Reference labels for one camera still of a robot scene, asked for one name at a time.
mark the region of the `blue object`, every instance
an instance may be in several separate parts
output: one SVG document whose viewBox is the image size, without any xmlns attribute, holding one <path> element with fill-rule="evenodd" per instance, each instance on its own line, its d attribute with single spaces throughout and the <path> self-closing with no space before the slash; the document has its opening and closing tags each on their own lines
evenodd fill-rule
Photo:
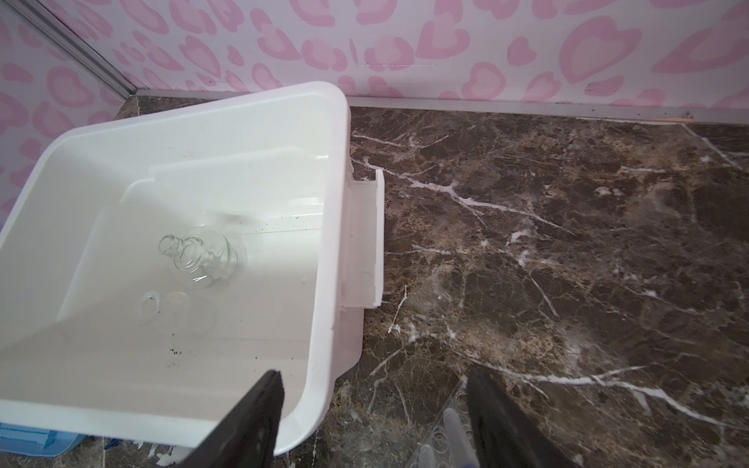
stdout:
<svg viewBox="0 0 749 468">
<path fill-rule="evenodd" d="M 112 439 L 108 444 L 104 446 L 104 450 L 113 449 L 114 447 L 119 446 L 121 443 L 122 439 Z"/>
<path fill-rule="evenodd" d="M 0 423 L 0 452 L 31 457 L 56 457 L 71 450 L 85 438 L 84 434 Z"/>
</svg>

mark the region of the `wall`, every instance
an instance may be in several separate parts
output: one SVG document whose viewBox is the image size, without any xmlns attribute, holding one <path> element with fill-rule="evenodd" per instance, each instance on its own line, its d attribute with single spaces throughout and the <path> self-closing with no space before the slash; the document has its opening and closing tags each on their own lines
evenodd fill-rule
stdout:
<svg viewBox="0 0 749 468">
<path fill-rule="evenodd" d="M 0 4 L 0 227 L 49 143 L 122 103 Z"/>
<path fill-rule="evenodd" d="M 41 0 L 140 88 L 749 108 L 749 0 Z"/>
</svg>

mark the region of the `floor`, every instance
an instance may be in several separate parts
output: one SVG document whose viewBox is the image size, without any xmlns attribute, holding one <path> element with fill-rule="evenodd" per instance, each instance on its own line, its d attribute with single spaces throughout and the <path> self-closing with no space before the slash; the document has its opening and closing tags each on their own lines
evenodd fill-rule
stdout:
<svg viewBox="0 0 749 468">
<path fill-rule="evenodd" d="M 274 468 L 403 467 L 473 366 L 585 467 L 749 466 L 747 127 L 352 108 L 351 156 L 386 172 L 385 297 Z M 0 467 L 178 455 L 107 445 Z"/>
</svg>

